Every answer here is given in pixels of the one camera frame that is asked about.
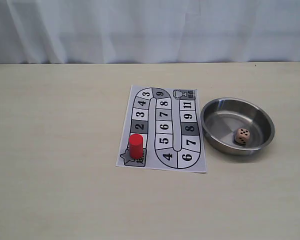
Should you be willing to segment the red cylinder game piece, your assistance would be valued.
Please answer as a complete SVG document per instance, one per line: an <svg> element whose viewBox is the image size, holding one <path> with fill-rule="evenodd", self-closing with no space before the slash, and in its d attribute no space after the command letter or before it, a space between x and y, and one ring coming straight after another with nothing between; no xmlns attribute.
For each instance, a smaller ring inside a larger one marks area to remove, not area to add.
<svg viewBox="0 0 300 240"><path fill-rule="evenodd" d="M140 159L143 156L143 137L134 133L129 137L129 155L132 159Z"/></svg>

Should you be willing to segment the wooden die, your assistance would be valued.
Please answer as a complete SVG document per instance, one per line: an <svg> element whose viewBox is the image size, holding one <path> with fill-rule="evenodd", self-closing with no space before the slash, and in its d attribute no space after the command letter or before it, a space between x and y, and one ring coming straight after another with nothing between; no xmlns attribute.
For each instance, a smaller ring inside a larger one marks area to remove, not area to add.
<svg viewBox="0 0 300 240"><path fill-rule="evenodd" d="M234 141L239 145L246 145L250 140L250 131L246 128L238 128L234 135Z"/></svg>

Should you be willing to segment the paper number game board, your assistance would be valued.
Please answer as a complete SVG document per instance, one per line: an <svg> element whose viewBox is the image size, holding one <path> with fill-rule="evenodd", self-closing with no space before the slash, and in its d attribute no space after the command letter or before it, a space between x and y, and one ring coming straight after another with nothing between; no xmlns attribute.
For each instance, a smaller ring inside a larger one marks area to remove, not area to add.
<svg viewBox="0 0 300 240"><path fill-rule="evenodd" d="M130 88L116 166L206 173L198 91ZM130 157L129 137L143 137L143 154Z"/></svg>

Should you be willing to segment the stainless steel bowl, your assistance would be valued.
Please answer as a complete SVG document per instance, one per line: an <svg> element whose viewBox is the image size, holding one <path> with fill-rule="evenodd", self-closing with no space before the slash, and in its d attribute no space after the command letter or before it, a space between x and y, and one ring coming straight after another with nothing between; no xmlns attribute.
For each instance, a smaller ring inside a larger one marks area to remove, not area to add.
<svg viewBox="0 0 300 240"><path fill-rule="evenodd" d="M200 113L206 141L217 151L232 156L251 156L268 146L275 136L275 125L259 106L243 99L221 97L206 103ZM235 142L238 128L250 132L246 145Z"/></svg>

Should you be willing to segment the white curtain backdrop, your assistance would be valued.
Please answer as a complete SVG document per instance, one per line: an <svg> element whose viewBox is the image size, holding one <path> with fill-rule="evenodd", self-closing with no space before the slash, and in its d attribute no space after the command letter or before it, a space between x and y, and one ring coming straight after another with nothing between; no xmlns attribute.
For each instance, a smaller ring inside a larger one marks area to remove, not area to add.
<svg viewBox="0 0 300 240"><path fill-rule="evenodd" d="M0 64L300 62L300 0L0 0Z"/></svg>

